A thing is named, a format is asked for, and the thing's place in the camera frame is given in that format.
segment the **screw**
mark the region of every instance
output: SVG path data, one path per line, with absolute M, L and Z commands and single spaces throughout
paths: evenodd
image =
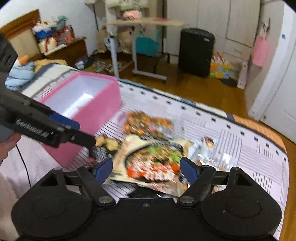
M 180 197 L 180 202 L 185 204 L 190 204 L 194 202 L 194 198 L 189 196 Z
M 109 196 L 103 196 L 99 198 L 99 202 L 103 204 L 108 204 L 108 203 L 111 203 L 112 201 L 113 201 L 113 198 Z

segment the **pink box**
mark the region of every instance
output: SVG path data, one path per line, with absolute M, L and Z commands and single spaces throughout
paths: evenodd
M 42 100 L 57 113 L 75 120 L 91 135 L 110 119 L 121 105 L 118 81 L 103 74 L 78 72 Z M 59 148 L 43 145 L 63 167 L 72 163 L 81 146 L 67 142 Z

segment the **wooden floor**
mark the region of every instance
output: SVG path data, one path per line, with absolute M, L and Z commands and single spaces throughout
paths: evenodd
M 130 60 L 129 58 L 128 55 L 125 55 L 119 56 L 118 59 L 125 63 Z M 139 56 L 138 69 L 152 72 L 154 62 L 155 60 L 153 58 Z M 202 79 L 190 74 L 178 74 L 177 66 L 167 63 L 160 63 L 157 69 L 158 74 L 168 77 L 167 84 L 163 84 L 162 81 L 158 79 L 134 75 L 132 73 L 132 68 L 133 66 L 130 66 L 122 71 L 120 73 L 120 78 L 129 79 L 149 87 L 157 88 L 250 119 L 245 107 L 244 91 L 239 88 L 226 86 L 218 79 Z M 280 241 L 294 241 L 296 240 L 296 144 L 281 134 L 279 135 L 283 139 L 287 149 L 290 176 L 288 202 Z

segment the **mattress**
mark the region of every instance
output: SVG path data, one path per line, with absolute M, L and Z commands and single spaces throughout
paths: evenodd
M 59 84 L 77 72 L 52 64 L 42 73 L 41 79 L 47 78 L 46 86 L 35 84 L 30 93 L 36 100 L 46 97 Z M 122 98 L 119 112 L 141 110 L 147 114 L 181 120 L 182 132 L 179 137 L 200 139 L 203 136 L 218 140 L 214 157 L 221 159 L 222 153 L 234 157 L 234 166 L 242 168 L 279 204 L 282 210 L 282 220 L 274 237 L 279 239 L 283 224 L 284 210 L 287 202 L 289 186 L 289 163 L 285 146 L 281 138 L 271 130 L 257 123 L 226 113 L 222 110 L 183 99 L 157 89 L 148 88 L 129 80 L 118 80 Z M 106 134 L 110 137 L 123 139 L 122 127 L 115 119 L 107 121 L 97 135 Z M 24 161 L 26 162 L 31 183 L 36 183 L 43 175 L 60 165 L 42 148 L 42 146 L 27 137 L 22 137 L 18 143 Z M 64 171 L 73 171 L 85 165 L 88 151 L 82 148 L 74 158 L 73 163 Z M 28 189 L 26 171 L 17 150 L 13 149 L 4 160 L 0 171 L 11 182 L 17 196 L 21 197 Z M 134 184 L 111 183 L 104 185 L 110 195 L 118 200 L 135 190 Z

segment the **wooden headboard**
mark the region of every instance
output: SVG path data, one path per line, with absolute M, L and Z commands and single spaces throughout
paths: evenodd
M 3 33 L 5 37 L 11 42 L 13 39 L 15 39 L 15 37 L 35 26 L 38 20 L 40 20 L 40 14 L 39 10 L 37 9 L 6 24 L 0 28 L 0 32 Z M 25 44 L 26 43 L 21 43 L 21 46 L 18 47 L 26 48 Z M 30 47 L 35 47 L 35 45 L 38 48 L 36 40 L 30 41 Z M 39 59 L 43 59 L 43 55 L 41 53 L 36 53 L 33 56 L 30 56 L 29 61 L 35 61 Z

